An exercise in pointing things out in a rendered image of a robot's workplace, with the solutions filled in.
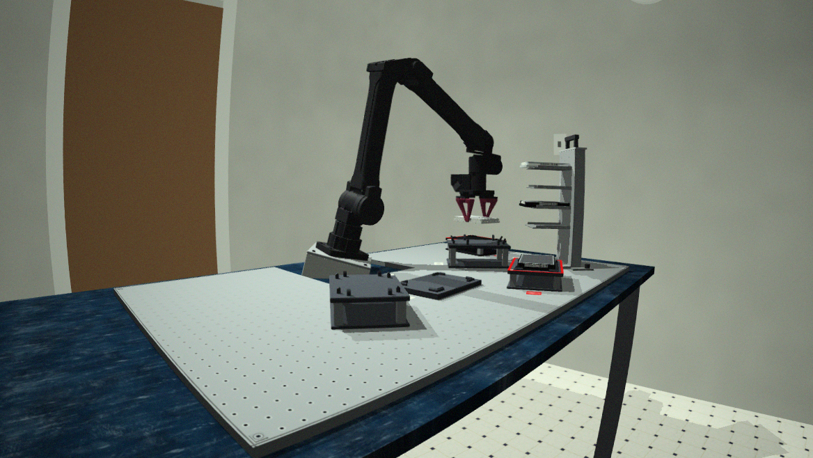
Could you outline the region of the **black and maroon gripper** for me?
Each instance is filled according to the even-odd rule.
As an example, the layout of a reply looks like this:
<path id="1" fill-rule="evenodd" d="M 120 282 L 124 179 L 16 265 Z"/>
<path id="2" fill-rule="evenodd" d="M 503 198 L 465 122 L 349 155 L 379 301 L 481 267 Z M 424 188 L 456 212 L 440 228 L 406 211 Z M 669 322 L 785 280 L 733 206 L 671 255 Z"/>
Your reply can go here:
<path id="1" fill-rule="evenodd" d="M 475 198 L 475 196 L 479 196 L 481 212 L 484 217 L 489 217 L 491 215 L 491 211 L 493 210 L 494 206 L 498 201 L 498 197 L 494 196 L 494 190 L 486 190 L 486 173 L 483 173 L 482 175 L 481 173 L 476 173 L 476 175 L 474 175 L 474 173 L 469 174 L 471 174 L 471 190 L 459 190 L 459 194 L 461 196 L 456 196 L 457 204 L 466 222 L 469 222 L 470 220 L 471 209 L 473 209 L 473 204 L 475 201 L 475 199 L 467 198 Z M 467 213 L 464 209 L 463 203 L 468 204 Z M 486 214 L 486 203 L 491 203 L 487 214 Z"/>

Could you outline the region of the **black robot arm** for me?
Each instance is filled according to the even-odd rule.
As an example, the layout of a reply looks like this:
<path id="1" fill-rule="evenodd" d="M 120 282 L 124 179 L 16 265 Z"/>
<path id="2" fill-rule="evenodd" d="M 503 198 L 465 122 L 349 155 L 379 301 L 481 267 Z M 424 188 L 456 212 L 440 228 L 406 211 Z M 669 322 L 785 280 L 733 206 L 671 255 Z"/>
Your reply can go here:
<path id="1" fill-rule="evenodd" d="M 370 85 L 354 174 L 352 180 L 347 181 L 347 190 L 340 195 L 333 232 L 329 233 L 327 243 L 317 242 L 315 247 L 332 257 L 364 261 L 368 261 L 369 255 L 360 251 L 361 225 L 376 225 L 384 215 L 379 166 L 397 82 L 422 98 L 453 127 L 464 141 L 466 152 L 478 154 L 468 158 L 468 173 L 498 175 L 503 169 L 500 155 L 492 154 L 494 139 L 490 133 L 471 120 L 453 98 L 437 85 L 432 78 L 434 73 L 419 59 L 401 58 L 368 63 L 366 71 L 370 73 Z"/>

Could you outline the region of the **grey shelf rack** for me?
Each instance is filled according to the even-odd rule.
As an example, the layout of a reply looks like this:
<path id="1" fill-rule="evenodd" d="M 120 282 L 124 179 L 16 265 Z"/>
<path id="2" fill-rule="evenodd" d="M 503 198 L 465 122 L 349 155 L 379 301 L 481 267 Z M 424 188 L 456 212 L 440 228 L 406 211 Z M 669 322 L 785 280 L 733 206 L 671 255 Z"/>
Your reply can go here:
<path id="1" fill-rule="evenodd" d="M 558 201 L 570 206 L 537 205 L 533 209 L 558 210 L 558 223 L 528 222 L 535 230 L 558 230 L 556 260 L 562 260 L 563 269 L 581 268 L 583 220 L 585 200 L 585 150 L 560 152 L 560 163 L 571 166 L 532 167 L 534 170 L 560 171 L 558 185 L 529 185 L 532 189 L 558 189 Z M 570 170 L 570 171 L 566 171 Z"/>

